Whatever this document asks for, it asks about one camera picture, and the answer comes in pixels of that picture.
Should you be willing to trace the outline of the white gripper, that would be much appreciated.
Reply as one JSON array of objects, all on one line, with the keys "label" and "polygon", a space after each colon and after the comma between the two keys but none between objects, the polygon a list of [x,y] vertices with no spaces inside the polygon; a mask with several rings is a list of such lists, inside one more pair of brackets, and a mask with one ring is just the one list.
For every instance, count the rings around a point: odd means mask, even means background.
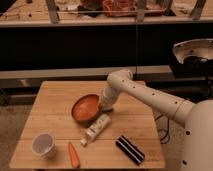
[{"label": "white gripper", "polygon": [[118,97],[119,92],[107,85],[103,89],[99,99],[99,103],[101,105],[102,110],[104,112],[112,110],[113,105],[116,103]]}]

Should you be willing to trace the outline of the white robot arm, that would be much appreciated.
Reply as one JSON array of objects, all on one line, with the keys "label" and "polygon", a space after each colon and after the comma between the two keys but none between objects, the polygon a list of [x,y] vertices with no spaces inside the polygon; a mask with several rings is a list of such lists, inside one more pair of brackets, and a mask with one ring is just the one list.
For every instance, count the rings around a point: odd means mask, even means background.
[{"label": "white robot arm", "polygon": [[133,81],[128,69],[110,73],[100,96],[103,111],[124,92],[164,114],[185,129],[179,171],[213,171],[213,100],[193,103]]}]

